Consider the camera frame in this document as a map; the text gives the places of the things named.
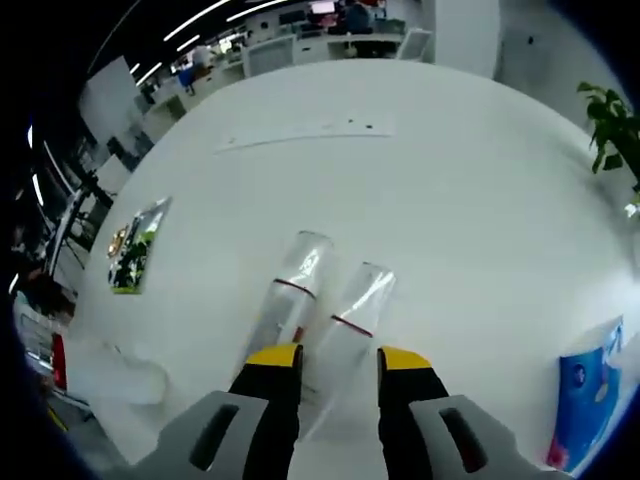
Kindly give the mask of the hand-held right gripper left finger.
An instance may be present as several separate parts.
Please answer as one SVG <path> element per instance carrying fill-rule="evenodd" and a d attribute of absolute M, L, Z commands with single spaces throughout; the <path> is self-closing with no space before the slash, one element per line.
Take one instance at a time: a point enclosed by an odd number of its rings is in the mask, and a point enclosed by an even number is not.
<path fill-rule="evenodd" d="M 250 355 L 226 391 L 169 422 L 149 455 L 151 479 L 285 479 L 299 436 L 303 346 Z"/>

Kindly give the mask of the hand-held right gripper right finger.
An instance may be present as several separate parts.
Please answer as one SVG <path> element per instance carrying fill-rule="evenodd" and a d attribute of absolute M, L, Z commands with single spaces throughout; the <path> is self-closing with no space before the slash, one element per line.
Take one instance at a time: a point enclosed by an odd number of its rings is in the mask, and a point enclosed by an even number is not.
<path fill-rule="evenodd" d="M 513 433 L 464 395 L 450 395 L 421 355 L 377 350 L 378 433 L 391 479 L 543 479 Z"/>

